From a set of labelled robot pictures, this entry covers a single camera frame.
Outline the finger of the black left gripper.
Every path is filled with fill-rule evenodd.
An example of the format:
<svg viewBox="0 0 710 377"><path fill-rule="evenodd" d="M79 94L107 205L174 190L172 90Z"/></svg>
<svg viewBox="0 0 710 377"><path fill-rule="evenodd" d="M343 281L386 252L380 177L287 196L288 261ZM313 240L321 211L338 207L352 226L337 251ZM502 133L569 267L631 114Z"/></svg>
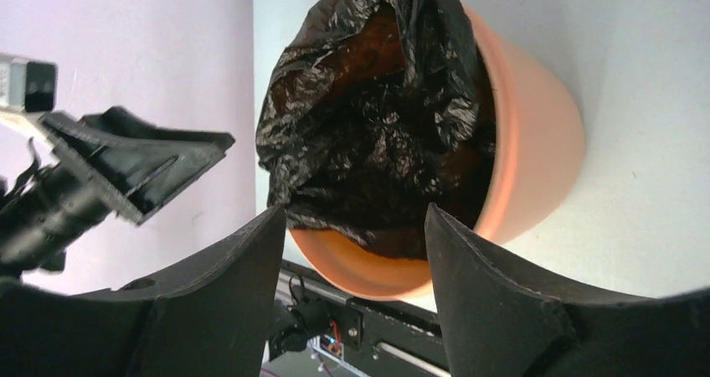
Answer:
<svg viewBox="0 0 710 377"><path fill-rule="evenodd" d="M80 152L112 187L110 206L144 224L226 157L235 144L228 132L157 127L121 106L80 118L91 134Z"/></svg>

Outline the black plastic trash bag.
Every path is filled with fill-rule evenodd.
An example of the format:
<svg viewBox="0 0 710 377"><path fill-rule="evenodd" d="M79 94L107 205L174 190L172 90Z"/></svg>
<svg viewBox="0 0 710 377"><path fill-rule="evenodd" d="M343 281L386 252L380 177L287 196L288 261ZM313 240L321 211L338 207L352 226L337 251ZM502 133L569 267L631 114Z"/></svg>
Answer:
<svg viewBox="0 0 710 377"><path fill-rule="evenodd" d="M428 206L476 220L496 152L461 1L318 0L272 71L255 145L290 230L425 259Z"/></svg>

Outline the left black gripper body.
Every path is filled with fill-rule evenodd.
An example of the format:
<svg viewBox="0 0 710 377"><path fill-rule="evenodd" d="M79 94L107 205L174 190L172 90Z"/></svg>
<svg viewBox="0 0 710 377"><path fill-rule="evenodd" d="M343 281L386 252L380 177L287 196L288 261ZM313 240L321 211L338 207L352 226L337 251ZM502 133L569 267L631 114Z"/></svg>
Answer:
<svg viewBox="0 0 710 377"><path fill-rule="evenodd" d="M66 115L45 115L58 162L42 167L34 158L18 176L1 210L1 272L18 276L44 268L62 271L67 246L109 214L112 187L88 164L81 142L91 132Z"/></svg>

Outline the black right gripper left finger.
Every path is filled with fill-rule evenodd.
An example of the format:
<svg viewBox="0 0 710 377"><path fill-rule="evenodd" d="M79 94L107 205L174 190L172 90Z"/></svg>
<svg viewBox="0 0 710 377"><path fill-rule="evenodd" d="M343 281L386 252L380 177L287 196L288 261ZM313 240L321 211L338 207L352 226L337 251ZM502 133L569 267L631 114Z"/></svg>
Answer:
<svg viewBox="0 0 710 377"><path fill-rule="evenodd" d="M256 376L285 242L270 208L122 289L63 296L1 281L4 376Z"/></svg>

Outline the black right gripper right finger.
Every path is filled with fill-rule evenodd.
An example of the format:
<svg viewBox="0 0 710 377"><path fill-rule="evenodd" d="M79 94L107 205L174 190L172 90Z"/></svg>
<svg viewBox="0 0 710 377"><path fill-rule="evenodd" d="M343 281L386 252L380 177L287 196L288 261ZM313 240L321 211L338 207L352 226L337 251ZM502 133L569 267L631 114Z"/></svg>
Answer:
<svg viewBox="0 0 710 377"><path fill-rule="evenodd" d="M425 239L454 376L706 376L709 292L638 297L561 276L435 205Z"/></svg>

